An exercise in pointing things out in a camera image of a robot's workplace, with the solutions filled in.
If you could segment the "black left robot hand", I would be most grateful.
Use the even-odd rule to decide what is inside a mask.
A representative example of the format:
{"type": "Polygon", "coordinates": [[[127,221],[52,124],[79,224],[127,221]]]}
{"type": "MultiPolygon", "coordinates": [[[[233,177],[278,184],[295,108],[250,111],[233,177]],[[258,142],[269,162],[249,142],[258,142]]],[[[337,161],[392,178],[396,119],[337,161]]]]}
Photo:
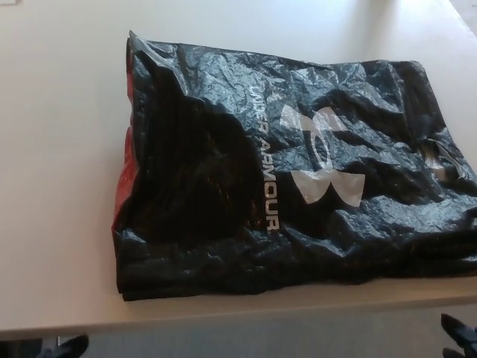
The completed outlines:
{"type": "Polygon", "coordinates": [[[89,337],[87,335],[76,336],[55,348],[49,348],[43,354],[48,358],[78,358],[83,356],[89,347],[89,337]]]}

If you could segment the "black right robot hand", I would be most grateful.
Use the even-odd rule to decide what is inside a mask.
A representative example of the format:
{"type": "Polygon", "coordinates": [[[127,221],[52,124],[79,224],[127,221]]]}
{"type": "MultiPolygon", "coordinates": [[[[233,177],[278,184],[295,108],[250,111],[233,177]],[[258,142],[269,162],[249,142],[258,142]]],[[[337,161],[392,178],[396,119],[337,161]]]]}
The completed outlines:
{"type": "Polygon", "coordinates": [[[442,313],[440,324],[446,334],[458,345],[462,353],[451,348],[444,348],[444,358],[476,358],[476,328],[466,325],[455,317],[442,313]]]}

